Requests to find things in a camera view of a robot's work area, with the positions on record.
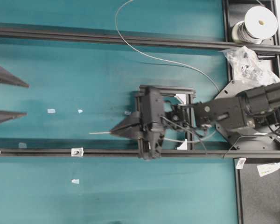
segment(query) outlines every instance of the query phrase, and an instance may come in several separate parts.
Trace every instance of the black metal rail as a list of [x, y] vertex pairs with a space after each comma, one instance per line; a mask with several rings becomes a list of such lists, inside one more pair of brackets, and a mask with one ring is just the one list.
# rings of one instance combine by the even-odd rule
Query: black metal rail
[[[234, 42], [198, 41], [150, 37], [151, 35], [152, 34], [147, 34], [146, 36], [143, 36], [142, 34], [141, 36], [138, 36], [137, 33], [129, 33], [129, 35], [125, 35], [125, 39], [132, 45], [190, 49], [223, 50], [234, 47], [242, 47], [244, 45]], [[1, 24], [0, 37], [69, 42], [126, 44], [114, 31], [51, 26], [44, 27], [36, 25]], [[270, 55], [280, 54], [280, 46], [278, 45], [245, 45], [250, 49], [256, 51], [257, 53]]]
[[[118, 156], [118, 157], [138, 157], [137, 149], [84, 149], [84, 156]], [[206, 154], [204, 150], [163, 150], [163, 157], [223, 157], [226, 150], [209, 150]], [[63, 156], [70, 157], [71, 149], [68, 148], [0, 148], [1, 156]], [[280, 158], [280, 151], [263, 150], [232, 150], [225, 157], [228, 158]]]

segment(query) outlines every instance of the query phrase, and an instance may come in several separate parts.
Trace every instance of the teal surface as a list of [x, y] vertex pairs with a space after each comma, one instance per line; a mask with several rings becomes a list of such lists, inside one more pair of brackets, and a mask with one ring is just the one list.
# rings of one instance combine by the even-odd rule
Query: teal surface
[[[0, 0], [0, 22], [114, 30], [126, 0]], [[221, 0], [135, 0], [118, 16], [119, 29], [223, 40]]]
[[[0, 22], [114, 30], [124, 2], [1, 0]], [[119, 27], [223, 40], [222, 15], [221, 0], [135, 0], [120, 13]], [[219, 88], [227, 83], [220, 52], [139, 49], [198, 67]], [[196, 102], [216, 95], [197, 72], [123, 45], [0, 38], [0, 65], [30, 84], [0, 85], [0, 109], [28, 113], [0, 124], [0, 147], [134, 148], [129, 140], [88, 132], [107, 131], [133, 111], [140, 84], [193, 87]], [[52, 108], [56, 113], [48, 114]], [[0, 158], [0, 224], [235, 224], [233, 170], [230, 159]]]
[[[201, 68], [220, 88], [227, 83], [220, 52], [140, 49]], [[125, 111], [133, 111], [140, 84], [194, 87], [196, 102], [217, 93], [201, 74], [164, 65], [124, 45], [0, 39], [0, 65], [30, 84], [29, 89], [0, 85], [0, 109], [28, 113], [0, 124], [0, 138], [116, 140], [88, 132], [108, 131], [124, 119]], [[56, 113], [48, 114], [50, 108]]]
[[236, 224], [232, 166], [222, 159], [0, 158], [0, 224]]

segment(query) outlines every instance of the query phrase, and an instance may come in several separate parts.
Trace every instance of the wire bundle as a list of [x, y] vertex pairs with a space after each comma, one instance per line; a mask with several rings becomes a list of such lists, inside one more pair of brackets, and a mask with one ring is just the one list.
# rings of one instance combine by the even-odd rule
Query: wire bundle
[[247, 43], [258, 43], [258, 42], [262, 41], [261, 39], [256, 38], [249, 33], [249, 31], [247, 30], [247, 28], [245, 26], [245, 22], [242, 22], [238, 25], [238, 38], [241, 41], [244, 41]]

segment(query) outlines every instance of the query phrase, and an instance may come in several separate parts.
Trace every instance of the black triangular part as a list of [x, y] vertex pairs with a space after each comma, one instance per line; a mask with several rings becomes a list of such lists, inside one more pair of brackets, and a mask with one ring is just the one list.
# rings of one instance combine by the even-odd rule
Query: black triangular part
[[0, 83], [9, 84], [9, 85], [17, 85], [22, 87], [29, 87], [29, 84], [25, 83], [21, 79], [17, 78], [9, 71], [5, 70], [0, 66]]
[[22, 112], [0, 111], [0, 123], [7, 120], [20, 118], [25, 115], [26, 113], [22, 113]]

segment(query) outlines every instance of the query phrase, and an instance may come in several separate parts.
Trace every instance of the black metal plate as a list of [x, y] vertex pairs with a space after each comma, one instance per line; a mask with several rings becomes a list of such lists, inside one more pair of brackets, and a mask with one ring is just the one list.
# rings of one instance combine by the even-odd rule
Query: black metal plate
[[239, 224], [280, 224], [280, 169], [260, 177], [257, 166], [277, 159], [247, 159], [236, 170]]

